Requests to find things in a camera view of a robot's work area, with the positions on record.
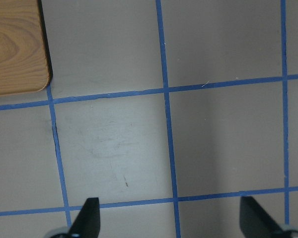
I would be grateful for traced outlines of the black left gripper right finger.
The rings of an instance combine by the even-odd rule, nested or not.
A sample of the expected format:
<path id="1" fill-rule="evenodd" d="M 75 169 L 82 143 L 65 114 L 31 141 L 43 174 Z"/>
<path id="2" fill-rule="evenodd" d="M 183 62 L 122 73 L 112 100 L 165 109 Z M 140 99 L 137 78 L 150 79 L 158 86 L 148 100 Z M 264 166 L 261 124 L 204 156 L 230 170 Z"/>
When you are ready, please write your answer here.
<path id="1" fill-rule="evenodd" d="M 239 226 L 245 238 L 283 238 L 284 231 L 251 196 L 240 198 Z"/>

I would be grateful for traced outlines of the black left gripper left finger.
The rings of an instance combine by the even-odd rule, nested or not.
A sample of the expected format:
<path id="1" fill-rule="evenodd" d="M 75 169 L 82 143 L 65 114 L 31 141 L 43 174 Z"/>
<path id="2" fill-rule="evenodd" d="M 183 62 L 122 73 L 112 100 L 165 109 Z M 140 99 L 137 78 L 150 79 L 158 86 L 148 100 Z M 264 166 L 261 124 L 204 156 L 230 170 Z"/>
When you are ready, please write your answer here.
<path id="1" fill-rule="evenodd" d="M 97 238 L 99 233 L 99 198 L 88 198 L 70 227 L 67 236 L 70 238 Z"/>

